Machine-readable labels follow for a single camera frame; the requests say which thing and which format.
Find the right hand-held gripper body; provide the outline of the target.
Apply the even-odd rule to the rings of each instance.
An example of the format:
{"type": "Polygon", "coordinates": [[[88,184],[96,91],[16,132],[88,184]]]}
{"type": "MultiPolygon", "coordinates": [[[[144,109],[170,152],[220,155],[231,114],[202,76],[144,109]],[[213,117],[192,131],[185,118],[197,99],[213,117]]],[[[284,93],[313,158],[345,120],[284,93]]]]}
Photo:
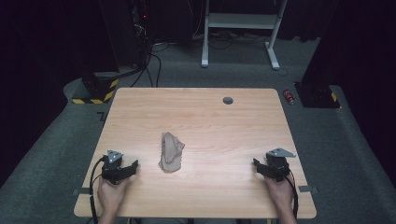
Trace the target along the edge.
{"type": "Polygon", "coordinates": [[[287,158],[295,158],[296,155],[282,147],[268,151],[265,154],[266,171],[265,176],[275,179],[277,182],[282,181],[290,174],[290,165],[287,158]]]}

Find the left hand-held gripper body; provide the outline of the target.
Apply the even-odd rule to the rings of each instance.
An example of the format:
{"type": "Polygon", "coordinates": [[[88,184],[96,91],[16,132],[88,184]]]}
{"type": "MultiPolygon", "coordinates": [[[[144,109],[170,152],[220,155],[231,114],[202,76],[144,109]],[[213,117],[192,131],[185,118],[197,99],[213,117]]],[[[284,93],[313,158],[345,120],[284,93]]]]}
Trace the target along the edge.
{"type": "Polygon", "coordinates": [[[122,157],[122,153],[109,149],[104,158],[102,178],[108,180],[113,185],[118,185],[122,181],[120,178],[122,157]]]}

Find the beige cloth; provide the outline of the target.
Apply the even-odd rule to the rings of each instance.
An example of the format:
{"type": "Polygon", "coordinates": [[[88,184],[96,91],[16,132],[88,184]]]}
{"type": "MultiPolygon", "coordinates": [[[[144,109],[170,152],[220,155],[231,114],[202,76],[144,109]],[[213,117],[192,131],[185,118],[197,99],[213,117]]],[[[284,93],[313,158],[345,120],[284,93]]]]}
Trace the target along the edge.
{"type": "Polygon", "coordinates": [[[162,133],[162,153],[160,168],[166,173],[173,173],[181,168],[184,144],[171,133],[162,133]]]}

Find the person's left hand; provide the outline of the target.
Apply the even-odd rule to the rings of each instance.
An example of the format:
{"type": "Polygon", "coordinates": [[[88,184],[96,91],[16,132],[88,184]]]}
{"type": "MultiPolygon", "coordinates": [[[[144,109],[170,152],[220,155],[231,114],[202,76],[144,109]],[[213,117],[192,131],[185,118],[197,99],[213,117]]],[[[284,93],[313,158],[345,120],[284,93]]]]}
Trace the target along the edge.
{"type": "Polygon", "coordinates": [[[98,187],[98,199],[102,205],[103,212],[101,222],[110,222],[117,217],[126,188],[130,179],[122,180],[118,185],[113,185],[108,180],[100,178],[98,187]]]}

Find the person's right hand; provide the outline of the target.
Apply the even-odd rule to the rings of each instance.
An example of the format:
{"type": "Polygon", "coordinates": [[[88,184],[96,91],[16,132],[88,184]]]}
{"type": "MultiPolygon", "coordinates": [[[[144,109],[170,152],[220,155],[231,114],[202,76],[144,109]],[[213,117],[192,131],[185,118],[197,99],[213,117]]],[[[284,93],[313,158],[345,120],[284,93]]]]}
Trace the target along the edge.
{"type": "Polygon", "coordinates": [[[293,213],[291,203],[293,200],[293,194],[290,183],[286,179],[276,181],[269,177],[265,177],[264,180],[278,215],[280,217],[292,217],[293,213]]]}

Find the red can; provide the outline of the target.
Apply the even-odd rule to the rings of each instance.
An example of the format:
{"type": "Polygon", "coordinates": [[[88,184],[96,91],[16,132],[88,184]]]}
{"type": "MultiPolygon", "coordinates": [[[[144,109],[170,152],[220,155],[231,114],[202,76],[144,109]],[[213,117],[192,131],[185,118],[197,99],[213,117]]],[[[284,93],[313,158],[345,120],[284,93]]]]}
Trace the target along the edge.
{"type": "Polygon", "coordinates": [[[295,103],[290,90],[283,90],[283,96],[289,105],[293,105],[295,103]]]}

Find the black yellow striped pillar base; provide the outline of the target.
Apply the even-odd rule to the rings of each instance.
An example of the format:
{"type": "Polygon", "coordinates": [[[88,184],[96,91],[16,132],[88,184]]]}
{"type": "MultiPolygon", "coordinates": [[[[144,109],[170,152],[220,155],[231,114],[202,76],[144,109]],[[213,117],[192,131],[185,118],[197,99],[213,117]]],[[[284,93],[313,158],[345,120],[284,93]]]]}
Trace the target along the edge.
{"type": "Polygon", "coordinates": [[[84,74],[71,100],[74,104],[106,104],[113,96],[119,80],[114,77],[97,77],[94,73],[84,74]]]}

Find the dark equipment rack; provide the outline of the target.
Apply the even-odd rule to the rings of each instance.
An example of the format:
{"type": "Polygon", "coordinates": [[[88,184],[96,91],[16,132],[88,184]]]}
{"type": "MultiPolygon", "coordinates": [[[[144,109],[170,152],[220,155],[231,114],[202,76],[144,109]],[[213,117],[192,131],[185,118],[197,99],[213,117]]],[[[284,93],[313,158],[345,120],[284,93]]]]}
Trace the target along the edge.
{"type": "Polygon", "coordinates": [[[146,64],[153,43],[153,30],[149,18],[149,0],[129,0],[130,14],[134,30],[134,40],[137,44],[139,69],[146,64]]]}

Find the white metal stand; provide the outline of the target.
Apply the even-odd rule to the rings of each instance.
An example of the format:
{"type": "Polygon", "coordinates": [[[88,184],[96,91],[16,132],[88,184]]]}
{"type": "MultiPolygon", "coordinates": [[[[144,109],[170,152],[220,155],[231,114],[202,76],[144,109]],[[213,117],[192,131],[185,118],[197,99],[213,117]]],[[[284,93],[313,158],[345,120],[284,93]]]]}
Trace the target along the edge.
{"type": "Polygon", "coordinates": [[[203,68],[209,65],[209,46],[208,36],[210,28],[235,28],[235,29],[256,29],[271,30],[270,40],[264,43],[270,63],[274,70],[279,70],[280,65],[274,51],[274,44],[280,24],[283,20],[284,11],[288,0],[279,0],[279,10],[274,15],[263,14],[233,14],[233,13],[212,13],[210,11],[210,0],[205,0],[205,26],[204,26],[204,42],[202,50],[201,66],[203,68]]]}

